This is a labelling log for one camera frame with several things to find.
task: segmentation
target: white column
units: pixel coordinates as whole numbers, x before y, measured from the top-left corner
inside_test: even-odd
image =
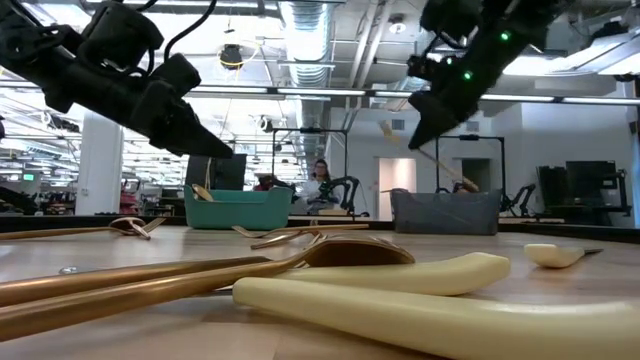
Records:
[[[76,215],[118,212],[123,147],[120,125],[92,111],[85,112]]]

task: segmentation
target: gold spoon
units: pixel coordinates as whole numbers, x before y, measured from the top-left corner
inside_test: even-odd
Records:
[[[283,260],[164,277],[0,308],[0,341],[204,294],[248,276],[277,275],[303,261],[314,266],[346,266],[409,264],[415,259],[405,250],[384,243],[326,241]]]
[[[160,225],[164,219],[155,219],[153,222],[155,229],[157,225]],[[149,235],[150,230],[146,230],[147,225],[142,219],[135,217],[122,217],[112,221],[109,226],[97,226],[88,228],[67,228],[67,229],[45,229],[45,230],[29,230],[29,231],[16,231],[0,234],[0,240],[19,240],[19,239],[33,239],[40,237],[51,237],[61,235],[73,235],[73,234],[85,234],[99,231],[116,231],[125,236],[140,236],[146,240],[151,239]]]

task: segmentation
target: fluorescent light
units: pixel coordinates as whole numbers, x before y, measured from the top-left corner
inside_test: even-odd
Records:
[[[586,104],[586,105],[627,105],[638,106],[640,99],[623,98],[603,98],[603,97],[565,97],[562,99],[565,104]]]
[[[600,75],[625,75],[640,73],[640,53],[619,61],[599,72]]]
[[[36,84],[29,81],[14,81],[14,80],[2,80],[0,81],[0,88],[11,89],[40,89]]]
[[[530,95],[496,95],[484,94],[480,98],[486,101],[515,101],[515,102],[552,102],[553,96],[530,96]]]
[[[411,95],[409,91],[376,91],[376,97],[406,99]]]
[[[103,2],[104,0],[86,0],[86,2],[90,3],[90,4],[99,4],[101,2]],[[147,3],[147,0],[127,0],[125,1],[125,5],[144,5]],[[203,8],[207,8],[209,7],[209,1],[193,1],[193,0],[180,0],[180,1],[171,1],[171,0],[160,0],[157,3],[155,3],[155,5],[162,5],[162,6],[190,6],[190,7],[203,7]],[[233,7],[242,7],[242,8],[258,8],[257,3],[251,3],[251,2],[225,2],[225,1],[218,1],[218,5],[219,6],[229,6],[229,4],[233,4]],[[276,5],[272,5],[272,4],[265,4],[265,9],[268,10],[275,10],[276,9]]]
[[[227,94],[266,94],[266,87],[250,86],[197,86],[192,91],[203,93],[227,93]]]
[[[280,88],[278,94],[283,95],[335,95],[335,96],[364,96],[364,90],[349,89],[307,89],[307,88]]]

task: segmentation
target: ceiling pipe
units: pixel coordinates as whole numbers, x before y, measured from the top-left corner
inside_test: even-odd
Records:
[[[378,46],[380,45],[380,40],[382,39],[382,33],[385,29],[385,24],[389,22],[389,16],[391,16],[391,8],[393,7],[393,3],[391,0],[386,0],[382,7],[382,15],[380,15],[380,19],[378,20],[378,27],[376,29],[376,33],[371,41],[371,46],[369,47],[369,52],[367,53],[367,58],[364,62],[364,66],[362,68],[362,72],[360,73],[360,78],[358,79],[357,88],[361,89],[364,86],[365,81],[367,80],[367,76],[369,75],[369,71],[371,70],[371,65],[373,64],[373,59],[378,52]]]
[[[320,64],[330,56],[330,29],[334,6],[323,3],[284,2],[280,6],[286,24],[287,59],[306,62],[304,66],[289,67],[291,81],[296,88],[325,88],[329,82],[329,68]],[[299,127],[327,128],[325,104],[316,100],[295,102]],[[319,144],[314,137],[301,136],[307,167],[315,161]]]
[[[356,81],[356,76],[358,75],[358,70],[360,69],[360,63],[362,62],[364,51],[366,50],[367,44],[369,43],[369,35],[371,34],[371,29],[373,28],[373,21],[375,20],[377,9],[378,4],[369,4],[369,8],[366,12],[367,21],[362,30],[362,35],[358,40],[358,47],[356,49],[356,55],[353,59],[353,65],[351,65],[351,72],[349,73],[349,82],[347,83],[347,87],[353,87]]]

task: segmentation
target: person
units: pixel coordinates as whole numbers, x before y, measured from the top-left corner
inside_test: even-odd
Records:
[[[307,213],[310,215],[317,215],[323,209],[333,209],[334,205],[340,202],[335,188],[325,196],[320,192],[320,186],[328,181],[331,181],[331,175],[329,174],[327,162],[323,159],[318,159],[313,167],[311,179],[304,183],[300,193],[300,197],[309,206]]]

